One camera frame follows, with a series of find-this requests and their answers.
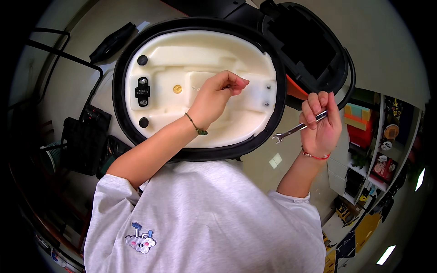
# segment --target gray t-shirt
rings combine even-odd
[[[322,272],[319,214],[305,198],[267,196],[226,161],[165,165],[139,194],[97,184],[84,260],[94,272]]]

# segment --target wrench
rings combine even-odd
[[[316,122],[318,122],[319,120],[321,120],[321,119],[324,119],[324,118],[326,118],[328,116],[328,111],[327,110],[324,110],[322,113],[320,113],[320,114],[318,114],[317,116],[316,116]],[[298,126],[296,126],[296,127],[294,127],[293,129],[291,129],[291,130],[289,130],[289,131],[287,131],[287,132],[285,132],[285,133],[283,133],[283,134],[275,134],[273,137],[272,137],[272,139],[277,139],[277,142],[276,142],[276,144],[279,144],[279,143],[281,143],[282,142],[282,140],[286,137],[286,136],[289,136],[289,135],[291,135],[291,134],[293,134],[293,133],[295,133],[295,132],[297,132],[297,131],[300,131],[300,130],[302,130],[302,129],[305,129],[306,128],[306,125],[305,124],[303,124],[303,123],[301,123],[301,124],[299,124]]]

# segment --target cloud embroidery patch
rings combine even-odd
[[[156,241],[152,238],[153,230],[149,230],[148,233],[143,233],[140,236],[139,231],[141,230],[141,225],[137,222],[132,222],[132,227],[135,228],[135,235],[126,236],[126,244],[131,246],[137,252],[141,252],[143,254],[149,253],[150,248],[156,245]]]

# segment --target red string bracelet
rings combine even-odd
[[[331,156],[331,153],[329,153],[328,155],[325,155],[324,157],[313,156],[312,154],[310,154],[310,153],[308,153],[308,152],[305,152],[305,150],[303,149],[303,145],[302,145],[302,154],[303,154],[304,156],[312,157],[312,158],[315,158],[315,159],[317,159],[317,160],[325,160],[325,159],[328,159],[328,158]]]

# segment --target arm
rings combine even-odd
[[[227,70],[218,73],[205,81],[188,115],[199,129],[206,130],[222,115],[229,98],[240,94],[247,84],[248,80]],[[125,178],[137,189],[197,136],[191,121],[183,116],[117,158],[107,174]]]
[[[328,117],[316,123],[315,116],[325,109],[328,110]],[[307,125],[307,128],[301,130],[303,149],[320,158],[330,154],[337,145],[342,129],[334,93],[328,94],[325,91],[319,94],[310,93],[308,100],[302,103],[299,122]],[[326,160],[317,160],[299,153],[299,156],[279,183],[277,192],[283,195],[304,198],[308,195],[312,180],[325,164]]]

